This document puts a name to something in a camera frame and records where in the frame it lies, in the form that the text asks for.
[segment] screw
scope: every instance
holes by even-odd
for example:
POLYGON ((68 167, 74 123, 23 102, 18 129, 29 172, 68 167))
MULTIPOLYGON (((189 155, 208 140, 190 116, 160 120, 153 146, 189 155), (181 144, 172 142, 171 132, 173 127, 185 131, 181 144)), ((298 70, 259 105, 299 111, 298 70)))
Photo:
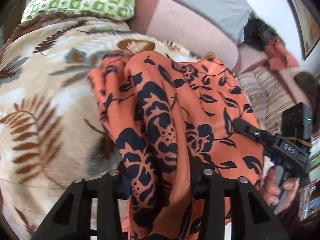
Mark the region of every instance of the screw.
POLYGON ((239 177, 238 180, 241 182, 241 183, 248 183, 248 179, 246 177, 239 177))
POLYGON ((203 174, 204 175, 213 175, 213 170, 205 169, 205 170, 203 170, 203 174))
POLYGON ((119 173, 120 173, 120 171, 118 171, 118 170, 111 170, 111 171, 109 171, 109 174, 110 174, 111 176, 117 176, 117 175, 119 175, 119 173))
POLYGON ((84 178, 76 178, 76 179, 74 180, 74 183, 80 184, 82 181, 84 181, 84 178))

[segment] striped cushion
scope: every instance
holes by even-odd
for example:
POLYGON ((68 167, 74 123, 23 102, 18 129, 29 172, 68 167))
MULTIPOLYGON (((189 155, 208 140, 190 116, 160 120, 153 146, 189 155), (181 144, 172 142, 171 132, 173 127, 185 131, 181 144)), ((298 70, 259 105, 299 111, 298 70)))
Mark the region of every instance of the striped cushion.
POLYGON ((265 67, 237 77, 263 129, 281 133, 282 112, 295 105, 287 90, 265 67))
POLYGON ((267 96, 261 91, 254 73, 243 73, 237 76, 236 80, 239 83, 239 87, 244 91, 261 127, 264 129, 267 117, 267 96))

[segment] floral blanket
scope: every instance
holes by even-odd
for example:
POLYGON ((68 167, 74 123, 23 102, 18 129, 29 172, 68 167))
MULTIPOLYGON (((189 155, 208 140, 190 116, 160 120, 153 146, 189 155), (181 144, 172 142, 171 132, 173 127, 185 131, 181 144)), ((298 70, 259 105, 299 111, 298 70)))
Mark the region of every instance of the floral blanket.
POLYGON ((198 60, 124 22, 94 17, 25 22, 0 50, 0 210, 21 240, 75 178, 100 177, 121 160, 86 80, 111 50, 198 60))

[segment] gray pillowcase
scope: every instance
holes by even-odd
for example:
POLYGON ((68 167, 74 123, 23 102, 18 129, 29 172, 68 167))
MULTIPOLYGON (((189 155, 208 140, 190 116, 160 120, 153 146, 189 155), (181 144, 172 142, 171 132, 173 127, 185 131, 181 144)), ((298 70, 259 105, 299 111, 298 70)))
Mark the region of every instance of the gray pillowcase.
POLYGON ((237 44, 241 44, 244 41, 244 27, 252 13, 252 8, 246 0, 174 1, 213 22, 237 44))

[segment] woman's hand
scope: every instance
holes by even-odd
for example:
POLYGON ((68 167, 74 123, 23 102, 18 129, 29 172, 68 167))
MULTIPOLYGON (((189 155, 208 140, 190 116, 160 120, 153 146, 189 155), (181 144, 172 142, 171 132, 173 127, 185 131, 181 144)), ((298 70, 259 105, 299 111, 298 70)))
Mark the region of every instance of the woman's hand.
MULTIPOLYGON (((275 180, 276 180, 276 171, 273 167, 271 167, 268 171, 267 176, 264 179, 263 186, 260 189, 260 193, 262 194, 262 197, 268 203, 269 206, 277 205, 279 203, 279 199, 277 196, 280 193, 280 189, 277 186, 277 184, 274 182, 275 180)), ((299 188, 299 179, 290 178, 283 182, 282 187, 284 188, 284 190, 288 191, 288 194, 280 208, 280 212, 290 207, 299 188)))

